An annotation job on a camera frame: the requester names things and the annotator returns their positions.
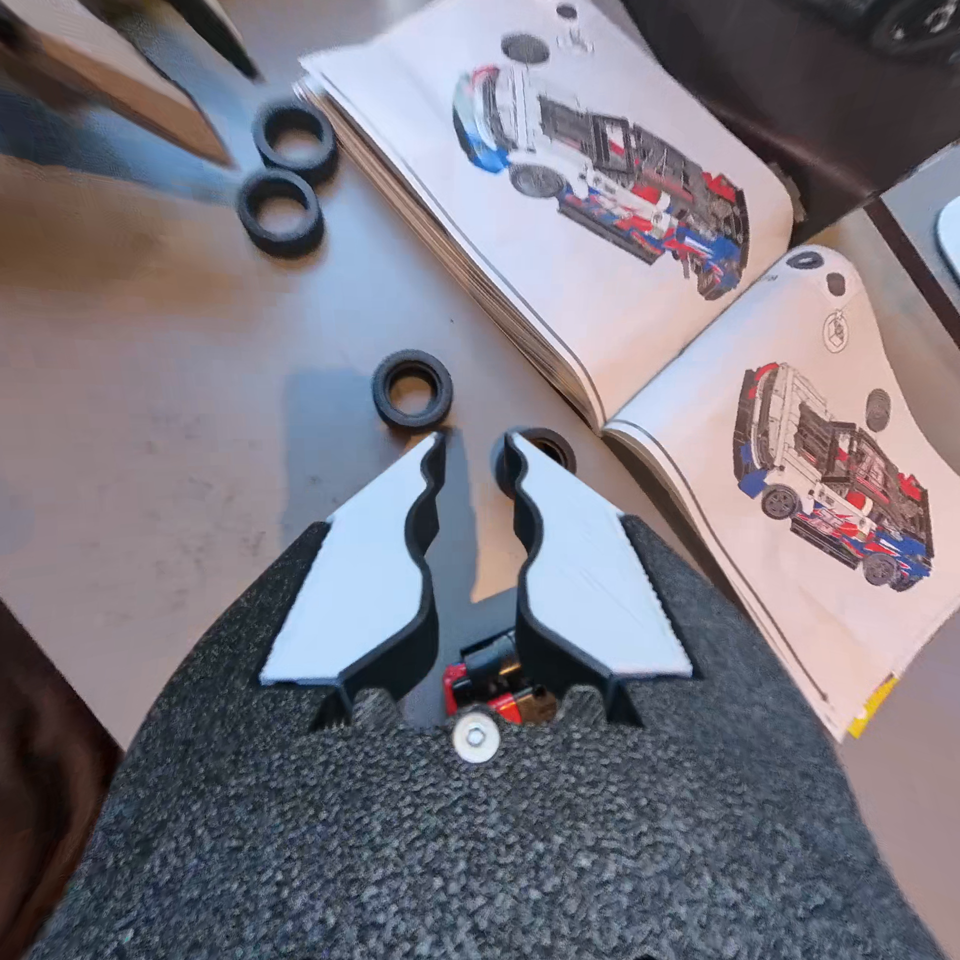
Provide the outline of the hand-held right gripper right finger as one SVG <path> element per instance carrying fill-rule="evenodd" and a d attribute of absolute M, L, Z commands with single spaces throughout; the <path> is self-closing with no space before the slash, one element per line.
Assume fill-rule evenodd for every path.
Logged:
<path fill-rule="evenodd" d="M 590 687 L 603 702 L 629 701 L 633 682 L 693 679 L 626 515 L 520 432 L 503 458 L 526 551 L 514 637 L 530 678 L 558 701 Z"/>

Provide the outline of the silver monitor stand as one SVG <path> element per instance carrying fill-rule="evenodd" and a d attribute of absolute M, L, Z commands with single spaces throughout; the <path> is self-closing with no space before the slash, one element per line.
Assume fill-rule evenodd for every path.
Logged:
<path fill-rule="evenodd" d="M 959 209 L 960 198 L 956 196 L 942 207 L 934 225 L 939 253 L 956 284 L 959 284 Z"/>

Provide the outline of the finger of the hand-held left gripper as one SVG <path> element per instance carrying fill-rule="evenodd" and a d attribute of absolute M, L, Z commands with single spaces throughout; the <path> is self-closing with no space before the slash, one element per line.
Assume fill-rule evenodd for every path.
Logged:
<path fill-rule="evenodd" d="M 207 114 L 114 26 L 75 1 L 1 3 L 2 80 L 55 110 L 111 110 L 202 160 L 234 160 Z"/>
<path fill-rule="evenodd" d="M 239 31 L 215 1 L 167 1 L 193 31 L 247 79 L 258 82 L 261 73 L 251 59 Z"/>

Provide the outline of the black printed toy set box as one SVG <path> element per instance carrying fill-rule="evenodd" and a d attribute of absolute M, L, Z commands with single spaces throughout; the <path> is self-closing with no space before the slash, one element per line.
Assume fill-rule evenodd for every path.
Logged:
<path fill-rule="evenodd" d="M 805 242 L 958 141 L 957 1 L 627 1 L 659 63 L 798 190 Z"/>

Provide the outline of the instruction booklet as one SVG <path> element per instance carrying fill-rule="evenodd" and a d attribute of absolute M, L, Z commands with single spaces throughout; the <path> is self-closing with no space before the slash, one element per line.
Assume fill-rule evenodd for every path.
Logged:
<path fill-rule="evenodd" d="M 432 2 L 298 92 L 543 376 L 678 502 L 836 738 L 958 611 L 958 469 L 857 267 L 591 2 Z"/>

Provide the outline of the black toy tire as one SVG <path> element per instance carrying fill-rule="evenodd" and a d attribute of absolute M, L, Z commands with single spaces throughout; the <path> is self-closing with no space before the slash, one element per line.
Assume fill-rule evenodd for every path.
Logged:
<path fill-rule="evenodd" d="M 288 199 L 303 210 L 299 226 L 286 231 L 267 228 L 260 214 L 269 201 Z M 239 186 L 235 210 L 247 237 L 262 253 L 280 259 L 311 255 L 327 233 L 326 220 L 314 189 L 298 174 L 270 167 L 249 174 Z"/>
<path fill-rule="evenodd" d="M 417 378 L 431 388 L 430 401 L 418 413 L 404 412 L 392 400 L 394 384 L 402 378 Z M 370 389 L 381 420 L 410 433 L 425 433 L 441 426 L 454 399 L 453 381 L 447 367 L 432 354 L 419 349 L 403 349 L 382 359 L 370 379 Z"/>
<path fill-rule="evenodd" d="M 577 474 L 575 452 L 563 435 L 543 426 L 517 427 L 516 431 L 570 474 Z M 514 499 L 514 486 L 507 469 L 505 443 L 506 434 L 501 436 L 493 450 L 493 476 L 501 493 L 507 498 Z"/>
<path fill-rule="evenodd" d="M 310 158 L 290 158 L 281 153 L 283 135 L 303 133 L 318 142 Z M 339 143 L 328 115 L 313 103 L 289 97 L 264 104 L 256 114 L 251 133 L 254 146 L 267 166 L 292 173 L 310 186 L 331 180 L 338 171 Z"/>

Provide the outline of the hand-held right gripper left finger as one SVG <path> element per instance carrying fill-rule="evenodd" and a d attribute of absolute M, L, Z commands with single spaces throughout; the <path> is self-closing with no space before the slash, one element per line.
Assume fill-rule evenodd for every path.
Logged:
<path fill-rule="evenodd" d="M 351 710 L 362 690 L 399 702 L 427 677 L 439 618 L 426 552 L 446 464 L 445 434 L 430 433 L 321 523 L 260 686 L 327 688 Z"/>

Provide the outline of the white brick race car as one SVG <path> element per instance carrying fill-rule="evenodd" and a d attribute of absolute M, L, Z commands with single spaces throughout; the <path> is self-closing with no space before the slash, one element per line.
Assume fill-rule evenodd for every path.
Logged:
<path fill-rule="evenodd" d="M 557 698 L 523 665 L 516 594 L 509 588 L 474 606 L 455 636 L 457 643 L 441 648 L 446 656 L 439 681 L 444 720 L 483 713 L 500 725 L 538 727 L 557 717 Z"/>

